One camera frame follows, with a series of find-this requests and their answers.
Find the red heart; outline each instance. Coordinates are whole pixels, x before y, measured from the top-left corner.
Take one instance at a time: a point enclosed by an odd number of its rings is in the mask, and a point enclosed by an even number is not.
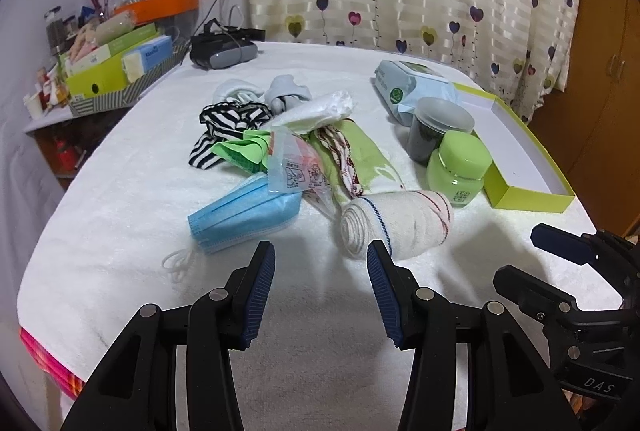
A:
[[[362,20],[362,17],[359,12],[351,11],[349,13],[349,23],[351,23],[353,26],[359,25],[361,20]]]

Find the dark cup with lid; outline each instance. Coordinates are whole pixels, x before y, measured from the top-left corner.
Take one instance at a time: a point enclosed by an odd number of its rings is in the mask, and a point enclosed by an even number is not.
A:
[[[406,152],[414,162],[426,166],[445,133],[455,130],[470,134],[474,125],[474,118],[462,106],[446,99],[423,97],[414,109]]]

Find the wooden cabinet door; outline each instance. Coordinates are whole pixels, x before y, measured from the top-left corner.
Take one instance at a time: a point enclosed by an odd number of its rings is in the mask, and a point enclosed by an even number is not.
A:
[[[625,234],[638,219],[639,138],[640,2],[628,0],[621,66],[593,136],[567,177],[599,229]]]
[[[607,69],[613,55],[620,61],[624,25],[625,0],[580,0],[566,91],[546,96],[529,124],[565,175],[609,97],[612,79]]]

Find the green round logo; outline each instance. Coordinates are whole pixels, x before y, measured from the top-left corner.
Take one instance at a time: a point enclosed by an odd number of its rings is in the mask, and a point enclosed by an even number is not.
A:
[[[391,98],[391,104],[398,104],[402,101],[402,90],[400,88],[394,88],[391,90],[389,98]]]

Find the orange tray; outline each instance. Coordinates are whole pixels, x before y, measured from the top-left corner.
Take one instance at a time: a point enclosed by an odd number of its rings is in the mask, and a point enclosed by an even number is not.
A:
[[[198,0],[141,0],[135,4],[123,5],[113,13],[119,14],[125,10],[132,10],[136,15],[136,24],[140,25],[197,8]]]

